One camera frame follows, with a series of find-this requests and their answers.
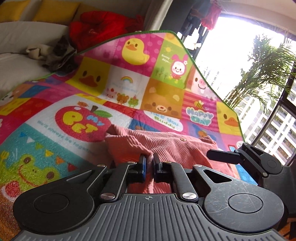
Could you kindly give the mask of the pink corduroy garment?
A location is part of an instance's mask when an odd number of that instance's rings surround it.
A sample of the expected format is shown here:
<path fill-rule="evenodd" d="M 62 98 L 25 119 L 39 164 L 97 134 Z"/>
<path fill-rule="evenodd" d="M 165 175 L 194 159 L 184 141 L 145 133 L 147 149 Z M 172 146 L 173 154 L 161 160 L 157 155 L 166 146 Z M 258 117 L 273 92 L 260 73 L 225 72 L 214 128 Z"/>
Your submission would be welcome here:
<path fill-rule="evenodd" d="M 239 174 L 233 164 L 209 160 L 206 156 L 210 149 L 217 150 L 217 143 L 209 136 L 195 138 L 172 132 L 149 132 L 131 130 L 111 125 L 105 134 L 105 143 L 116 165 L 124 162 L 137 162 L 140 155 L 147 157 L 145 183 L 135 183 L 128 187 L 130 193 L 169 193 L 170 186 L 156 183 L 153 179 L 153 157 L 158 154 L 162 162 L 176 162 L 185 169 L 195 164 L 212 168 L 236 179 Z"/>

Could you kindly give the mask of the colourful cartoon play mat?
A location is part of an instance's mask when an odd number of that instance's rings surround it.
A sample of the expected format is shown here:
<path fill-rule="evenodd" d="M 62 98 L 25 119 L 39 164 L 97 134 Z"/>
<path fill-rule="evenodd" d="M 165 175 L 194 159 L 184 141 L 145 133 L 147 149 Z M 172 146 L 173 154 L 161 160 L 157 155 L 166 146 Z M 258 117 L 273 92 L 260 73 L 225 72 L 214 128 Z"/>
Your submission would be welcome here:
<path fill-rule="evenodd" d="M 20 194 L 114 162 L 105 143 L 111 125 L 209 136 L 224 151 L 243 141 L 237 114 L 175 34 L 125 35 L 75 60 L 71 73 L 24 82 L 1 104 L 1 240 L 20 231 L 12 211 Z"/>

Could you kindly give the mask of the green palm plant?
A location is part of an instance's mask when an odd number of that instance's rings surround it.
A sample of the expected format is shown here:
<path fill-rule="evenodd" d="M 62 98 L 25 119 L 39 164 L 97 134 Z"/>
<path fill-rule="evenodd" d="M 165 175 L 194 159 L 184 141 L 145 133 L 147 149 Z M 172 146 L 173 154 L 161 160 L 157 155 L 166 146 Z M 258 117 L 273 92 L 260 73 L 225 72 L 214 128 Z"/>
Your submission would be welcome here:
<path fill-rule="evenodd" d="M 287 42 L 277 47 L 266 36 L 256 36 L 248 56 L 249 70 L 241 69 L 241 80 L 227 94 L 224 102 L 232 109 L 247 97 L 258 100 L 260 109 L 266 112 L 269 103 L 276 103 L 282 92 L 289 93 L 288 78 L 295 77 L 292 67 L 295 53 Z"/>

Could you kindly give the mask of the beige sofa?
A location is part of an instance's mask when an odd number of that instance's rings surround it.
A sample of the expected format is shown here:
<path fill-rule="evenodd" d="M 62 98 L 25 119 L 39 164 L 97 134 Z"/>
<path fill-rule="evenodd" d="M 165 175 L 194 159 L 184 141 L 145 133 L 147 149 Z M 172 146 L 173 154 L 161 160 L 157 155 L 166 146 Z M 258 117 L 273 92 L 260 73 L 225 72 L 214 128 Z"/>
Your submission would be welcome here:
<path fill-rule="evenodd" d="M 38 44 L 54 47 L 63 35 L 68 37 L 68 26 L 32 20 L 1 23 L 1 104 L 12 99 L 20 84 L 52 73 L 43 61 L 29 58 L 26 49 Z"/>

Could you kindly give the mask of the grey beige plush toy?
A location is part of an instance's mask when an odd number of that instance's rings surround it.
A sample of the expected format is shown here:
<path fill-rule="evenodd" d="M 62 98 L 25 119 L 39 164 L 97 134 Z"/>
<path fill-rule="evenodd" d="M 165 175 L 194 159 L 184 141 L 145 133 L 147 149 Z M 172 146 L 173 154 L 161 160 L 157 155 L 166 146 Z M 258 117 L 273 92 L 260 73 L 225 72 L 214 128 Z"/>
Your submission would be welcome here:
<path fill-rule="evenodd" d="M 43 61 L 42 66 L 50 72 L 68 74 L 78 64 L 75 60 L 77 50 L 72 47 L 68 37 L 63 35 L 54 47 L 44 44 L 31 45 L 26 49 L 29 58 Z"/>

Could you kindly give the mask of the red plush cushion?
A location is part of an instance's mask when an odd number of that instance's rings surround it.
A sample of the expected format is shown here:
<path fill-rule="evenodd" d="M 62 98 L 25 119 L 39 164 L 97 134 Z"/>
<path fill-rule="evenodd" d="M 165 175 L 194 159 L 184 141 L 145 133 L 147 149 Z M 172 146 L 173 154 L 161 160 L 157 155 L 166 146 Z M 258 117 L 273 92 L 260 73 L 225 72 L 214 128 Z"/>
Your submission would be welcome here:
<path fill-rule="evenodd" d="M 70 42 L 78 52 L 120 35 L 141 31 L 144 17 L 134 18 L 111 11 L 88 11 L 69 24 Z"/>

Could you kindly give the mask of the yellow cushion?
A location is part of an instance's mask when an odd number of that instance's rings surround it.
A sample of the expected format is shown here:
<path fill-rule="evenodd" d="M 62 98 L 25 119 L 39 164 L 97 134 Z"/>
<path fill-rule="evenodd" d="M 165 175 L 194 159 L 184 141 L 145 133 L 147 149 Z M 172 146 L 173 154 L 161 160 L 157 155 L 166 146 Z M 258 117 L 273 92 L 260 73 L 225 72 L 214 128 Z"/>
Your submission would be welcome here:
<path fill-rule="evenodd" d="M 76 1 L 41 1 L 32 21 L 69 25 L 79 5 Z"/>
<path fill-rule="evenodd" d="M 19 21 L 23 11 L 27 7 L 30 1 L 8 1 L 1 4 L 0 21 L 15 22 Z"/>

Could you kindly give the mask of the black window frame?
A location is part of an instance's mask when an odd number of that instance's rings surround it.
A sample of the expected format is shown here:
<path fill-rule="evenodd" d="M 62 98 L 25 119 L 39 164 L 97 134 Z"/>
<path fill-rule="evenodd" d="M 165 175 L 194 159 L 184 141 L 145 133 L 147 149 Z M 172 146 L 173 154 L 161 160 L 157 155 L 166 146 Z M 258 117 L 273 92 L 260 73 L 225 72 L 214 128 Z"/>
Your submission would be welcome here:
<path fill-rule="evenodd" d="M 284 165 L 295 159 L 295 67 L 287 81 L 288 91 L 281 93 L 279 101 L 251 144 L 278 158 Z"/>

